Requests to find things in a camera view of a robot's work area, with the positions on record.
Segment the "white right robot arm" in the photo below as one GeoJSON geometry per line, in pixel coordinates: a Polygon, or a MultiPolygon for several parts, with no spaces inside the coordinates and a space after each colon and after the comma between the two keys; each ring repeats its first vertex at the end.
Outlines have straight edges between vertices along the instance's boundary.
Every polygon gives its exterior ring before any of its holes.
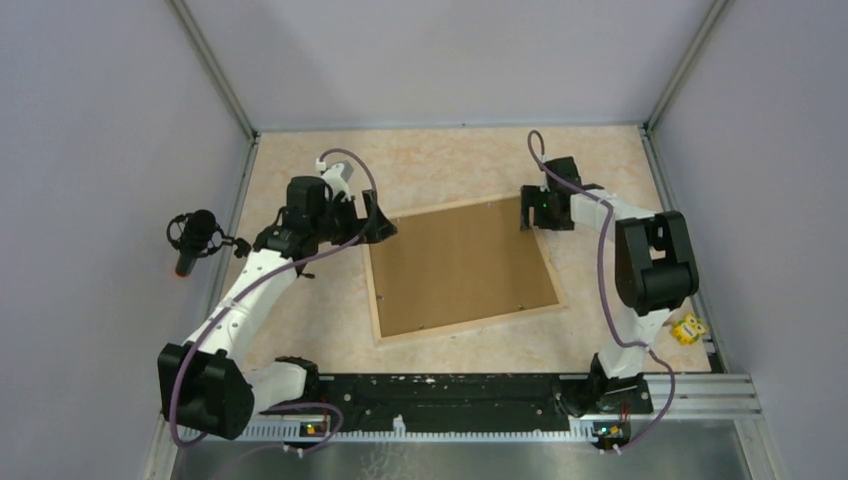
{"type": "Polygon", "coordinates": [[[685,216],[632,205],[597,185],[583,185],[571,157],[536,158],[541,186],[520,190],[520,227],[595,230],[601,308],[612,335],[597,353],[583,396],[612,412],[636,390],[662,324],[699,288],[699,273],[685,216]]]}

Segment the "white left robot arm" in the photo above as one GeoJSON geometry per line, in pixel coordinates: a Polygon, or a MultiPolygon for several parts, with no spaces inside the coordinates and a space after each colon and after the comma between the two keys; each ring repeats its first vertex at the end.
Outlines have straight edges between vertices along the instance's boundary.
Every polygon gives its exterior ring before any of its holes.
{"type": "Polygon", "coordinates": [[[186,443],[181,427],[234,440],[254,416],[277,405],[302,414],[317,407],[321,388],[314,363],[279,357],[254,370],[240,364],[272,307],[308,263],[396,234],[377,190],[362,196],[366,214],[359,217],[345,179],[293,178],[285,205],[257,235],[240,275],[212,314],[185,341],[163,347],[157,358],[162,414],[177,445],[186,443]],[[320,252],[324,244],[330,252],[320,252]]]}

